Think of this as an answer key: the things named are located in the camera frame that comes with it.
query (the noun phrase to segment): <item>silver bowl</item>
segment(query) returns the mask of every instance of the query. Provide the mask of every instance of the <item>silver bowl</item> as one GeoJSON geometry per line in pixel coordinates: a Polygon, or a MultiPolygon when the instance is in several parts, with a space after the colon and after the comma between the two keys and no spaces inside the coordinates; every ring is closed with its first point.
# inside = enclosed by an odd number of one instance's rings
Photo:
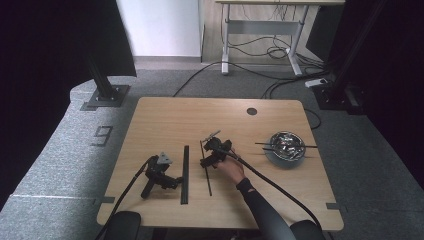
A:
{"type": "Polygon", "coordinates": [[[305,159],[305,143],[291,132],[277,132],[267,141],[264,148],[268,159],[279,167],[294,168],[305,159]]]}

